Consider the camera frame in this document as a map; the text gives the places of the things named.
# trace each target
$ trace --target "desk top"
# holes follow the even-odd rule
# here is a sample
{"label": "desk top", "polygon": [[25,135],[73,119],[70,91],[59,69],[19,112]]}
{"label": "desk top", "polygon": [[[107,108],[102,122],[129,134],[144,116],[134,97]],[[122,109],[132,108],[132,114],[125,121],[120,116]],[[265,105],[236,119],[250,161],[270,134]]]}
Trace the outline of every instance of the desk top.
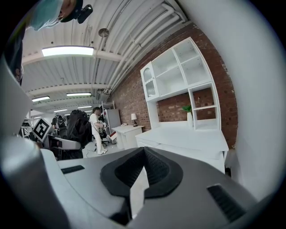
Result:
{"label": "desk top", "polygon": [[119,126],[119,127],[114,127],[112,128],[114,131],[116,132],[119,132],[119,133],[127,133],[129,131],[133,131],[133,130],[136,130],[136,129],[139,129],[139,128],[142,128],[144,126],[137,126],[137,127],[134,127],[132,125],[127,125],[127,126]]}
{"label": "desk top", "polygon": [[158,127],[136,138],[203,151],[228,151],[227,142],[221,130],[195,131],[188,127]]}

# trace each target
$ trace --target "round ceiling fixture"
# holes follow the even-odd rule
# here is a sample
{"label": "round ceiling fixture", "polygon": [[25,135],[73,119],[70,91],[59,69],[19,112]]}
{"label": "round ceiling fixture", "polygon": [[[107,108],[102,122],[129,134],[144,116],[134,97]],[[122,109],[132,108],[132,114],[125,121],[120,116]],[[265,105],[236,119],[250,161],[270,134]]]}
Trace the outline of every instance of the round ceiling fixture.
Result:
{"label": "round ceiling fixture", "polygon": [[98,31],[98,35],[100,35],[102,38],[105,38],[109,35],[109,30],[107,28],[102,28]]}

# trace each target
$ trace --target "face mask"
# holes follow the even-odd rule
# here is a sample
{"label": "face mask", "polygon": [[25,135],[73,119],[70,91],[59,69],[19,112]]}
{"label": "face mask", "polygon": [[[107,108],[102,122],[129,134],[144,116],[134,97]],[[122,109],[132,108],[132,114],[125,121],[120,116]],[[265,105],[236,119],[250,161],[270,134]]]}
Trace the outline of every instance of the face mask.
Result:
{"label": "face mask", "polygon": [[33,11],[30,26],[38,31],[44,27],[53,27],[59,23],[58,17],[63,0],[41,0]]}

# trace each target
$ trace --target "red brick wall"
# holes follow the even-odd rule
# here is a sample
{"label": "red brick wall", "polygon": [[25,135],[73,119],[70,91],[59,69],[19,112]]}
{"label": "red brick wall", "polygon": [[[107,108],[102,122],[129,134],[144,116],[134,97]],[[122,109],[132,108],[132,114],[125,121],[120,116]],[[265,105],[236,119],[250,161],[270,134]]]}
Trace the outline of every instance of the red brick wall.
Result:
{"label": "red brick wall", "polygon": [[[226,138],[229,148],[236,142],[237,132],[237,107],[234,89],[228,75],[225,64],[206,35],[194,24],[191,23],[183,29],[175,32],[162,43],[147,53],[127,75],[124,81],[112,92],[109,101],[114,100],[116,108],[119,109],[122,123],[132,124],[131,113],[136,113],[137,123],[144,125],[143,131],[151,129],[147,104],[145,101],[143,84],[141,81],[140,69],[180,41],[191,37],[210,68],[219,95],[219,103],[222,118],[222,132]],[[194,93],[196,106],[205,106],[212,103],[210,90],[203,90]],[[158,102],[158,114],[161,122],[186,120],[187,114],[182,106],[190,104],[187,93]],[[214,118],[214,109],[199,111],[199,119]]]}

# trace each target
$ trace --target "arched glass cabinet door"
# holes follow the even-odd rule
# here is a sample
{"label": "arched glass cabinet door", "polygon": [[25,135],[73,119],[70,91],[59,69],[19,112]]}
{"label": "arched glass cabinet door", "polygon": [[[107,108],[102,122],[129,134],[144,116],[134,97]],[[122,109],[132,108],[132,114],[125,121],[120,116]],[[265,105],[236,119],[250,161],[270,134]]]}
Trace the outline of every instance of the arched glass cabinet door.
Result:
{"label": "arched glass cabinet door", "polygon": [[146,101],[158,98],[159,93],[151,62],[141,69],[141,78]]}

